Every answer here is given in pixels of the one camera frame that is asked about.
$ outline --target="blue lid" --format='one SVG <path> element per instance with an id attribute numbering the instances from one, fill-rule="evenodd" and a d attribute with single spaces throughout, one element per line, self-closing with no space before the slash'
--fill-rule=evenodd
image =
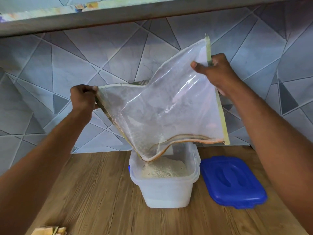
<path id="1" fill-rule="evenodd" d="M 216 156 L 201 160 L 201 174 L 219 205 L 253 208 L 267 200 L 265 189 L 240 158 Z"/>

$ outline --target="translucent container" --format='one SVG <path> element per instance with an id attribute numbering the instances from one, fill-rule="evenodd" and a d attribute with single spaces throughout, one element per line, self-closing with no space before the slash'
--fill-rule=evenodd
<path id="1" fill-rule="evenodd" d="M 131 180 L 139 186 L 150 208 L 182 208 L 189 204 L 193 184 L 200 175 L 200 156 L 192 142 L 173 144 L 162 157 L 182 161 L 188 176 L 170 178 L 143 178 L 145 162 L 132 150 L 129 159 Z"/>

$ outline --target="transparent plastic bag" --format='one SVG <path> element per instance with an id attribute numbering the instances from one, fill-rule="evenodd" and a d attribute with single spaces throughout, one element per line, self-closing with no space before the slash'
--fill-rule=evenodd
<path id="1" fill-rule="evenodd" d="M 146 85 L 99 87 L 97 103 L 146 162 L 176 142 L 229 144 L 217 90 L 190 67 L 193 60 L 208 65 L 209 38 L 163 63 Z"/>

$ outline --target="wooden countertop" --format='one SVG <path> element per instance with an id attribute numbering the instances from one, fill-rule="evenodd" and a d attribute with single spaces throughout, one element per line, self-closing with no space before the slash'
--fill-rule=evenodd
<path id="1" fill-rule="evenodd" d="M 129 176 L 129 151 L 74 154 L 26 234 L 40 225 L 67 227 L 68 235 L 307 234 L 277 196 L 251 147 L 198 150 L 201 159 L 217 155 L 243 159 L 265 187 L 268 201 L 246 210 L 220 206 L 200 175 L 186 208 L 151 209 Z"/>

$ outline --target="white powder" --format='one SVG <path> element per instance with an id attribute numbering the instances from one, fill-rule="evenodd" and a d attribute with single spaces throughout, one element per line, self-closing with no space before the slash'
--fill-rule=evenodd
<path id="1" fill-rule="evenodd" d="M 146 163 L 142 168 L 142 177 L 180 177 L 187 176 L 186 165 L 182 161 L 175 161 L 160 157 L 155 161 Z"/>

